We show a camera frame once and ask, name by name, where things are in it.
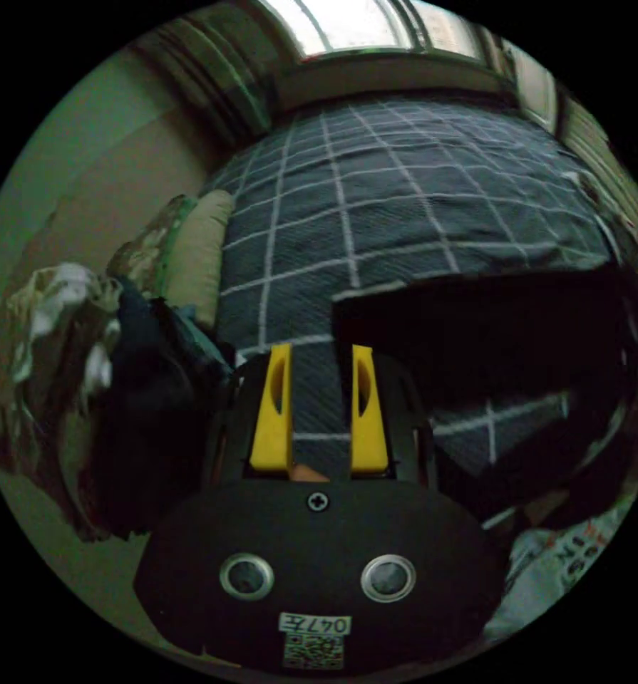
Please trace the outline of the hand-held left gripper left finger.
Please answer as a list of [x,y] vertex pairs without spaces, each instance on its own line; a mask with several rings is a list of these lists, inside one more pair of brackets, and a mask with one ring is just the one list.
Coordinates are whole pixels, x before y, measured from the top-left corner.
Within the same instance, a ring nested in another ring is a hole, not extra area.
[[292,457],[292,345],[271,347],[262,376],[249,464],[255,472],[290,472]]

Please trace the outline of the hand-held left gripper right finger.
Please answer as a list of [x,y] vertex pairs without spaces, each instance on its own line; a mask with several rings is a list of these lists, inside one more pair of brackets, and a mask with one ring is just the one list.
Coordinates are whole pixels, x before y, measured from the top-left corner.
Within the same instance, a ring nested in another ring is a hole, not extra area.
[[385,473],[389,465],[374,355],[371,348],[352,346],[351,392],[352,473]]

